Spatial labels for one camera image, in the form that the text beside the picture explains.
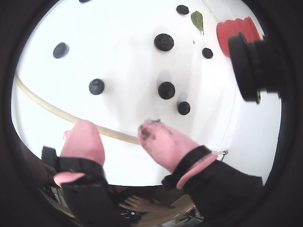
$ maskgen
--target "black velcro strap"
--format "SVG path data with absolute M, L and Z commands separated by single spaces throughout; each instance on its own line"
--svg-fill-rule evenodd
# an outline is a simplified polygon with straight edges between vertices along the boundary
M 190 152 L 188 152 L 179 162 L 175 171 L 162 180 L 163 186 L 167 189 L 173 189 L 176 187 L 178 181 L 181 177 L 186 174 L 186 172 L 191 168 L 200 159 L 204 158 L 206 155 L 211 154 L 212 152 L 206 146 L 197 147 Z
M 43 147 L 41 160 L 50 175 L 74 172 L 104 176 L 103 167 L 99 163 L 85 158 L 58 157 L 53 148 Z

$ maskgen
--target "human hand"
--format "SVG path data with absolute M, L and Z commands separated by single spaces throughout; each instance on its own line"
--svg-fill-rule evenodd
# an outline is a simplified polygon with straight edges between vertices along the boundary
M 173 206 L 163 205 L 155 199 L 152 200 L 153 202 L 137 196 L 131 196 L 124 201 L 127 203 L 126 205 L 120 203 L 119 206 L 138 212 L 164 212 L 174 208 Z

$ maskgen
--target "tan hose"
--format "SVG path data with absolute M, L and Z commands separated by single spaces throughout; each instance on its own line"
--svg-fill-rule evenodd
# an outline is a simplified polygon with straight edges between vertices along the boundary
M 57 115 L 58 117 L 61 117 L 64 120 L 67 120 L 71 123 L 76 123 L 78 121 L 81 121 L 81 118 L 75 117 L 63 110 L 58 109 L 57 107 L 49 104 L 48 102 L 44 101 L 43 99 L 39 98 L 38 96 L 36 96 L 32 91 L 30 91 L 19 79 L 18 75 L 15 75 L 15 80 L 16 83 L 18 84 L 18 86 L 20 87 L 20 89 L 30 98 L 32 99 L 35 103 L 37 103 L 39 106 L 41 106 L 42 108 L 44 108 L 45 110 L 48 110 L 49 112 Z M 105 135 L 105 136 L 109 136 L 112 138 L 115 138 L 117 140 L 122 140 L 125 142 L 129 142 L 129 143 L 133 143 L 133 144 L 140 144 L 139 140 L 137 139 L 137 137 L 135 136 L 130 136 L 118 131 L 114 131 L 108 128 L 104 128 L 101 127 L 99 125 L 96 125 L 96 127 L 98 128 L 98 131 L 100 134 Z

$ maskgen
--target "green leaf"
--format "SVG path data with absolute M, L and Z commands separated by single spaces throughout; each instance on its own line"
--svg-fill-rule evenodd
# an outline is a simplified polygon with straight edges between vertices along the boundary
M 198 28 L 199 31 L 202 31 L 204 34 L 202 14 L 200 12 L 196 11 L 196 12 L 192 13 L 190 17 L 191 17 L 191 21 L 196 26 L 196 28 Z

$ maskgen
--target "red object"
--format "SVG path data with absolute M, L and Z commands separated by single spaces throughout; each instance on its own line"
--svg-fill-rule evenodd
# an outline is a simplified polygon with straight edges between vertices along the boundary
M 230 57 L 228 38 L 237 35 L 239 32 L 242 32 L 249 42 L 261 39 L 257 28 L 250 17 L 247 17 L 244 20 L 238 18 L 220 22 L 217 25 L 217 37 L 221 50 L 227 57 Z

